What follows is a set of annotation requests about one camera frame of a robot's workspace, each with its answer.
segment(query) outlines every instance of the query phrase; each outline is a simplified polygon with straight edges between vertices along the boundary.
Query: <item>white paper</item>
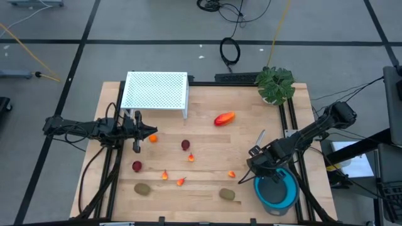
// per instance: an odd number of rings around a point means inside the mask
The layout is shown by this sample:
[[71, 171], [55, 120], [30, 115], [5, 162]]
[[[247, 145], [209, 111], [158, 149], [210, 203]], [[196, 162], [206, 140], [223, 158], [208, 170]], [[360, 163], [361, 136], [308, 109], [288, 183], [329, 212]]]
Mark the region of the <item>white paper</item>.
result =
[[[356, 142], [357, 141], [336, 141], [331, 142], [331, 145], [334, 151], [338, 151]], [[355, 158], [352, 158], [350, 165], [342, 167], [341, 170], [344, 174], [349, 175], [349, 178], [374, 176], [369, 160], [367, 160], [366, 154], [362, 154], [361, 156], [356, 156]]]

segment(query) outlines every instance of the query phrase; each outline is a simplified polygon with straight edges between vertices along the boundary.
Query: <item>toy vegetable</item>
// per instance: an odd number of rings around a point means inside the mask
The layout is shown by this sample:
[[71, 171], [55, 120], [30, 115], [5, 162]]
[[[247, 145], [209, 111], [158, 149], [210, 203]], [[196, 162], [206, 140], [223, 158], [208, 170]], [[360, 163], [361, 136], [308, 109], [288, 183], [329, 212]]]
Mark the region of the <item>toy vegetable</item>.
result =
[[178, 180], [178, 181], [177, 181], [177, 185], [178, 185], [178, 186], [182, 186], [182, 185], [184, 184], [184, 179], [185, 179], [185, 178], [182, 178], [182, 179]]
[[216, 117], [214, 124], [215, 126], [228, 125], [229, 123], [233, 122], [234, 116], [235, 116], [234, 112], [221, 114], [220, 116]]
[[162, 179], [164, 179], [164, 180], [168, 179], [168, 173], [166, 172], [166, 170], [165, 170], [165, 172], [162, 173]]
[[188, 160], [189, 161], [194, 161], [194, 155], [192, 153], [190, 153], [190, 155], [188, 156]]
[[134, 187], [134, 191], [140, 195], [148, 195], [151, 192], [151, 188], [144, 183], [138, 183]]
[[228, 172], [228, 175], [229, 175], [231, 178], [235, 178], [235, 177], [236, 177], [236, 174], [234, 174], [234, 172], [231, 171], [231, 170]]

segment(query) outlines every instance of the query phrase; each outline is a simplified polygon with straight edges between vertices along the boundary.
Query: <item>white wire rack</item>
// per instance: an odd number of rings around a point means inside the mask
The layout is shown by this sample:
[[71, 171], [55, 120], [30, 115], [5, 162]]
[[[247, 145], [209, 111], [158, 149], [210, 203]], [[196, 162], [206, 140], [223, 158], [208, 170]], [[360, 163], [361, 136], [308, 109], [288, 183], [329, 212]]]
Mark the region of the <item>white wire rack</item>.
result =
[[122, 109], [182, 110], [187, 118], [187, 72], [128, 72]]

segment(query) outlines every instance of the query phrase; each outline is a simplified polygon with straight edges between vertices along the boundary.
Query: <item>cable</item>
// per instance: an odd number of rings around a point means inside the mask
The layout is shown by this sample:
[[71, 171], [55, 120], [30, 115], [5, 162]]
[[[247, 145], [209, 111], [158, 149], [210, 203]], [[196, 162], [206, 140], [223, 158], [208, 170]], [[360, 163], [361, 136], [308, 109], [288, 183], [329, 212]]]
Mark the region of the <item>cable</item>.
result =
[[239, 18], [240, 18], [240, 15], [241, 15], [241, 8], [243, 7], [243, 2], [244, 2], [244, 0], [241, 0], [240, 9], [239, 9], [239, 15], [237, 15], [236, 25], [235, 25], [235, 27], [234, 27], [234, 31], [233, 31], [233, 34], [232, 34], [231, 38], [233, 38], [234, 33], [236, 33], [237, 24], [239, 23]]
[[[38, 72], [32, 72], [31, 74], [37, 76], [37, 75], [36, 75], [37, 73], [38, 73]], [[49, 78], [49, 79], [54, 80], [54, 81], [56, 81], [56, 82], [59, 82], [59, 81], [60, 81], [60, 80], [55, 79], [55, 78], [53, 78], [53, 77], [51, 77], [51, 76], [49, 76], [49, 75], [44, 75], [44, 74], [42, 74], [42, 73], [40, 73], [40, 72], [39, 72], [39, 74], [38, 74], [37, 77], [38, 77], [38, 78], [40, 78], [40, 77]]]
[[[220, 8], [219, 8], [218, 12], [219, 12], [219, 14], [220, 14], [226, 21], [229, 21], [229, 22], [232, 22], [232, 23], [249, 23], [249, 22], [256, 21], [257, 19], [259, 19], [259, 18], [261, 18], [262, 16], [264, 16], [264, 14], [267, 12], [269, 6], [271, 5], [271, 1], [272, 1], [272, 0], [269, 0], [268, 5], [266, 6], [264, 12], [263, 12], [261, 15], [259, 15], [258, 17], [254, 18], [254, 19], [250, 19], [250, 20], [245, 20], [244, 17], [243, 17], [244, 15], [240, 13], [240, 10], [238, 10], [238, 9], [237, 9], [234, 5], [232, 5], [232, 4], [228, 4], [228, 3], [220, 4]], [[233, 8], [235, 8], [236, 11], [237, 11], [237, 13], [234, 12], [233, 10], [231, 10], [230, 8], [225, 7], [226, 5], [232, 6]], [[234, 14], [236, 14], [237, 16], [240, 16], [240, 17], [243, 19], [243, 21], [238, 22], [238, 21], [233, 21], [233, 20], [227, 19], [227, 18], [221, 13], [221, 11], [220, 11], [221, 8], [226, 8], [226, 9], [232, 11], [232, 12], [233, 12]]]
[[[45, 10], [45, 9], [48, 9], [48, 8], [52, 8], [52, 6], [49, 6], [49, 5], [45, 4], [42, 0], [39, 0], [39, 1], [40, 1], [43, 5], [45, 5], [44, 8], [41, 8], [41, 9], [37, 10], [36, 12], [34, 12], [33, 14], [31, 14], [31, 15], [28, 16], [28, 17], [25, 17], [25, 18], [23, 18], [23, 19], [21, 19], [21, 20], [19, 20], [19, 21], [17, 21], [17, 22], [12, 23], [11, 25], [9, 25], [9, 26], [7, 27], [7, 29], [10, 29], [10, 28], [13, 27], [14, 25], [19, 24], [19, 23], [21, 23], [21, 22], [23, 22], [23, 21], [26, 21], [27, 19], [30, 19], [31, 17], [33, 17], [34, 15], [36, 15], [37, 13], [39, 13], [39, 12], [42, 11], [42, 10]], [[4, 31], [1, 33], [0, 38], [3, 37], [3, 35], [4, 35], [5, 33], [6, 33], [6, 31], [4, 30]]]
[[337, 134], [337, 135], [340, 135], [340, 136], [343, 136], [343, 137], [346, 137], [346, 138], [349, 138], [349, 139], [361, 140], [361, 139], [359, 139], [359, 138], [346, 136], [346, 135], [340, 134], [340, 133], [338, 133], [338, 132], [331, 132], [329, 135], [331, 135], [331, 134]]
[[317, 113], [317, 110], [315, 110], [314, 106], [312, 106], [313, 112], [317, 115], [317, 118], [319, 118], [319, 115]]
[[82, 209], [81, 209], [81, 196], [82, 196], [82, 187], [84, 185], [84, 177], [85, 177], [85, 173], [87, 172], [89, 165], [95, 160], [96, 157], [98, 157], [98, 155], [100, 155], [100, 153], [105, 149], [105, 147], [102, 147], [95, 155], [94, 157], [92, 157], [92, 159], [89, 160], [88, 164], [85, 166], [83, 172], [82, 172], [82, 176], [81, 176], [81, 181], [80, 181], [80, 189], [79, 189], [79, 193], [78, 193], [78, 211], [80, 213], [82, 213]]
[[[358, 94], [360, 91], [362, 91], [364, 88], [368, 87], [369, 85], [372, 85], [373, 83], [375, 83], [375, 82], [377, 82], [377, 81], [380, 81], [380, 80], [383, 79], [383, 78], [384, 78], [384, 77], [380, 77], [380, 78], [377, 78], [377, 79], [373, 80], [372, 82], [363, 84], [363, 85], [364, 85], [363, 87], [358, 88], [358, 89], [356, 89], [355, 91], [353, 91], [353, 92], [351, 92], [351, 93], [349, 93], [349, 94], [346, 94], [345, 96], [343, 96], [343, 97], [337, 99], [336, 101], [342, 100], [343, 98], [352, 95], [351, 97], [349, 97], [349, 98], [345, 101], [345, 102], [348, 102], [351, 98], [353, 98], [355, 95], [357, 95], [357, 94]], [[321, 110], [323, 110], [323, 109], [326, 108], [326, 107], [328, 107], [328, 106], [324, 106], [324, 107], [320, 108], [320, 110], [318, 110], [317, 112], [320, 112]]]
[[[240, 18], [240, 15], [241, 15], [240, 12], [241, 12], [241, 8], [243, 7], [243, 2], [244, 2], [244, 0], [241, 0], [239, 15], [237, 16], [237, 22], [239, 22], [239, 18]], [[226, 67], [227, 67], [227, 69], [229, 70], [230, 73], [233, 73], [232, 69], [230, 68], [230, 65], [235, 65], [235, 64], [237, 64], [237, 62], [238, 62], [239, 59], [240, 59], [240, 54], [241, 54], [239, 44], [237, 44], [236, 41], [235, 41], [234, 39], [232, 39], [233, 36], [234, 36], [234, 34], [236, 33], [237, 24], [238, 24], [238, 23], [236, 23], [236, 25], [235, 25], [235, 27], [234, 27], [234, 31], [233, 31], [232, 36], [222, 39], [222, 41], [220, 41], [220, 45], [219, 45], [220, 57], [221, 57], [221, 59], [223, 60], [223, 62], [225, 63], [225, 65], [226, 65]], [[227, 41], [230, 42], [230, 43], [232, 43], [232, 44], [236, 47], [236, 50], [237, 50], [237, 57], [236, 57], [235, 60], [229, 60], [229, 59], [227, 59], [227, 58], [225, 57], [225, 55], [224, 55], [224, 52], [223, 52], [223, 45], [224, 45], [224, 43], [227, 42]]]
[[324, 95], [324, 96], [322, 96], [322, 97], [315, 98], [315, 99], [310, 99], [310, 100], [320, 100], [320, 99], [322, 99], [322, 98], [331, 97], [331, 96], [333, 96], [333, 95], [336, 95], [336, 94], [341, 94], [341, 93], [343, 93], [343, 92], [347, 92], [347, 91], [349, 91], [349, 90], [351, 90], [351, 89], [355, 89], [355, 88], [359, 88], [359, 87], [361, 87], [361, 86], [363, 86], [363, 85], [367, 85], [368, 83], [361, 84], [361, 85], [358, 85], [358, 86], [355, 86], [355, 87], [349, 88], [349, 89], [347, 89], [347, 90], [343, 90], [343, 91], [336, 92], [336, 93], [333, 93], [333, 94]]
[[241, 185], [241, 184], [243, 184], [243, 183], [245, 183], [245, 182], [247, 182], [247, 181], [249, 181], [249, 180], [254, 179], [255, 177], [257, 177], [256, 175], [254, 175], [254, 176], [252, 176], [252, 177], [250, 177], [250, 178], [247, 178], [247, 179], [245, 180], [246, 176], [247, 176], [250, 172], [251, 172], [251, 169], [249, 169], [249, 171], [247, 171], [247, 173], [243, 176], [243, 178], [241, 178], [241, 179], [239, 180], [239, 182], [237, 182], [237, 184], [238, 184], [238, 185]]
[[86, 150], [84, 150], [84, 149], [82, 149], [82, 148], [80, 148], [80, 147], [77, 147], [76, 145], [74, 145], [74, 144], [72, 144], [72, 143], [70, 143], [70, 142], [67, 142], [67, 141], [65, 141], [65, 140], [57, 139], [57, 138], [53, 138], [53, 139], [54, 139], [55, 141], [65, 142], [65, 143], [67, 143], [67, 144], [69, 144], [69, 145], [71, 145], [71, 146], [77, 148], [78, 150], [81, 150], [81, 151], [83, 151], [83, 152], [86, 152]]
[[290, 6], [290, 1], [291, 1], [291, 0], [288, 0], [288, 4], [286, 4], [286, 8], [285, 8], [285, 10], [283, 11], [282, 18], [281, 18], [281, 20], [279, 21], [278, 28], [276, 29], [276, 33], [275, 33], [275, 35], [274, 35], [274, 40], [272, 41], [271, 52], [269, 53], [268, 63], [266, 64], [267, 67], [269, 66], [269, 63], [270, 63], [270, 61], [271, 61], [272, 54], [274, 53], [274, 47], [275, 47], [276, 38], [277, 38], [277, 36], [278, 36], [278, 34], [279, 34], [279, 31], [281, 30], [282, 23], [283, 23], [283, 21], [285, 20], [285, 16], [286, 16], [286, 14], [288, 13], [289, 6]]
[[28, 52], [28, 53], [31, 55], [32, 58], [34, 58], [34, 59], [35, 59], [38, 63], [40, 63], [43, 67], [45, 67], [51, 74], [53, 74], [55, 77], [57, 77], [57, 74], [56, 74], [54, 71], [52, 71], [48, 66], [46, 66], [45, 63], [43, 63], [41, 60], [39, 60], [39, 58], [36, 57], [36, 56], [31, 52], [31, 50], [28, 49], [28, 47], [26, 47], [14, 34], [12, 34], [12, 32], [9, 31], [9, 30], [5, 27], [5, 25], [3, 25], [2, 23], [0, 23], [0, 27], [2, 27], [4, 30], [6, 30], [6, 32], [7, 32], [11, 37], [13, 37], [13, 38], [25, 49], [25, 51]]
[[356, 133], [354, 133], [354, 132], [349, 132], [349, 131], [346, 131], [346, 130], [343, 130], [343, 129], [337, 129], [337, 130], [340, 130], [340, 131], [343, 131], [343, 132], [347, 132], [347, 133], [349, 133], [349, 134], [353, 134], [353, 135], [355, 135], [355, 136], [361, 137], [361, 138], [363, 138], [363, 139], [368, 139], [368, 140], [370, 140], [370, 141], [374, 141], [374, 142], [379, 143], [379, 144], [384, 143], [384, 144], [388, 144], [388, 145], [390, 145], [390, 146], [394, 146], [394, 147], [399, 148], [398, 145], [391, 144], [391, 143], [385, 143], [385, 142], [382, 142], [382, 141], [377, 141], [377, 140], [375, 140], [375, 139], [371, 139], [371, 138], [369, 138], [369, 137], [364, 137], [364, 136], [359, 135], [359, 134], [356, 134]]
[[[335, 170], [336, 170], [338, 173], [340, 173], [342, 176], [344, 176], [344, 177], [345, 177], [348, 181], [350, 181], [351, 183], [355, 184], [356, 186], [362, 188], [363, 190], [367, 191], [368, 193], [370, 193], [370, 194], [372, 194], [372, 195], [374, 195], [374, 196], [376, 196], [376, 197], [378, 197], [378, 198], [381, 198], [381, 199], [383, 199], [383, 200], [387, 200], [387, 201], [389, 201], [389, 202], [393, 202], [393, 201], [394, 201], [394, 200], [390, 200], [390, 199], [388, 199], [388, 198], [386, 198], [386, 197], [383, 197], [383, 196], [381, 196], [381, 195], [375, 194], [374, 192], [370, 191], [369, 189], [365, 188], [364, 186], [362, 186], [362, 185], [360, 185], [359, 183], [355, 182], [354, 180], [350, 179], [350, 178], [349, 178], [348, 176], [346, 176], [340, 169], [338, 169], [338, 167], [336, 167], [336, 165], [332, 164], [331, 161], [329, 161], [328, 157], [323, 154], [323, 152], [321, 152], [321, 151], [318, 150], [317, 148], [314, 148], [314, 147], [311, 147], [311, 146], [310, 146], [309, 148], [312, 148], [312, 149], [318, 151], [318, 152], [325, 158], [325, 160], [326, 160], [331, 166], [333, 166], [333, 167], [335, 168]], [[402, 208], [402, 205], [399, 204], [399, 203], [393, 203], [393, 204], [394, 204], [394, 205], [397, 205], [397, 206], [399, 206], [399, 207]]]
[[197, 6], [201, 9], [204, 10], [206, 12], [216, 12], [219, 10], [219, 3], [218, 0], [210, 0], [207, 1], [207, 4], [205, 5], [205, 7], [201, 6], [201, 2], [202, 0], [197, 0]]
[[374, 81], [370, 82], [369, 84], [367, 84], [367, 85], [361, 87], [361, 88], [359, 89], [359, 91], [357, 91], [355, 94], [353, 94], [351, 97], [349, 97], [349, 98], [346, 100], [346, 102], [348, 102], [351, 98], [353, 98], [355, 95], [357, 95], [357, 94], [358, 94], [360, 91], [362, 91], [364, 88], [368, 87], [369, 85], [371, 85], [371, 84], [373, 84], [374, 82], [377, 82], [377, 81], [379, 81], [379, 80], [381, 80], [381, 79], [383, 79], [383, 78], [384, 78], [384, 77], [377, 78], [377, 79], [375, 79]]
[[[80, 141], [83, 141], [85, 138], [87, 138], [88, 137], [88, 131], [86, 131], [83, 127], [81, 127], [80, 125], [82, 125], [82, 124], [86, 124], [86, 123], [92, 123], [92, 122], [82, 122], [82, 123], [78, 123], [78, 124], [74, 124], [74, 125], [71, 125], [68, 129], [67, 129], [67, 131], [65, 132], [65, 134], [64, 134], [64, 140], [66, 140], [66, 142], [68, 142], [68, 143], [78, 143], [78, 142], [80, 142]], [[78, 139], [78, 140], [75, 140], [75, 141], [70, 141], [69, 139], [68, 139], [68, 134], [69, 134], [69, 132], [71, 132], [71, 130], [73, 130], [74, 128], [79, 128], [81, 131], [84, 131], [85, 132], [85, 135], [84, 136], [82, 136], [80, 139]]]
[[113, 102], [111, 102], [111, 103], [106, 107], [106, 113], [105, 113], [106, 124], [107, 124], [107, 115], [108, 115], [108, 113], [109, 113], [109, 108], [110, 108], [112, 105], [113, 105], [113, 107], [114, 107], [114, 112], [117, 114], [117, 116], [120, 117], [120, 118], [122, 118], [122, 119], [124, 119], [123, 116], [120, 116], [120, 114], [117, 112], [117, 106], [116, 106], [116, 104], [113, 103]]

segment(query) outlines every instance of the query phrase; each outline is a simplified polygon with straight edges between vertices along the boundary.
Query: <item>yellow cable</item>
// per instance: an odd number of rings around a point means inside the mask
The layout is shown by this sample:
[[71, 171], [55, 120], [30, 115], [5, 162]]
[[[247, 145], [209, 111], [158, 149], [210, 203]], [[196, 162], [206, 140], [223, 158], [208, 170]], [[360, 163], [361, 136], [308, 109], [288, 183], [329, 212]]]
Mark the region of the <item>yellow cable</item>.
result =
[[49, 78], [49, 79], [52, 79], [52, 80], [54, 80], [54, 81], [56, 81], [56, 82], [59, 82], [60, 80], [59, 79], [57, 79], [57, 78], [53, 78], [53, 77], [51, 77], [51, 76], [49, 76], [49, 75], [44, 75], [44, 74], [40, 74], [40, 76], [43, 76], [43, 77], [45, 77], [45, 78]]
[[57, 74], [56, 74], [54, 71], [50, 70], [50, 68], [49, 68], [48, 66], [46, 66], [45, 63], [43, 63], [41, 60], [39, 60], [38, 57], [36, 57], [36, 56], [31, 52], [31, 50], [28, 49], [28, 47], [26, 47], [14, 34], [12, 34], [11, 31], [9, 31], [9, 30], [5, 27], [5, 25], [3, 25], [2, 23], [0, 23], [0, 27], [1, 27], [2, 29], [4, 29], [11, 37], [13, 37], [13, 38], [25, 49], [25, 51], [27, 51], [27, 52], [31, 55], [31, 57], [33, 57], [37, 62], [39, 62], [42, 66], [44, 66], [54, 77], [56, 77], [56, 81], [58, 81], [58, 82], [60, 81], [60, 79], [58, 78]]
[[279, 31], [281, 30], [282, 23], [283, 23], [283, 21], [285, 20], [286, 14], [288, 13], [289, 6], [290, 6], [290, 0], [288, 0], [288, 4], [286, 4], [286, 8], [285, 8], [285, 10], [283, 11], [283, 14], [282, 14], [282, 19], [281, 19], [281, 21], [279, 21], [278, 28], [276, 29], [276, 33], [275, 33], [275, 36], [274, 36], [274, 40], [272, 41], [271, 53], [269, 53], [268, 63], [266, 64], [267, 67], [268, 67], [268, 65], [269, 65], [269, 63], [270, 63], [270, 61], [271, 61], [272, 54], [274, 53], [274, 47], [275, 47], [276, 37], [278, 36]]

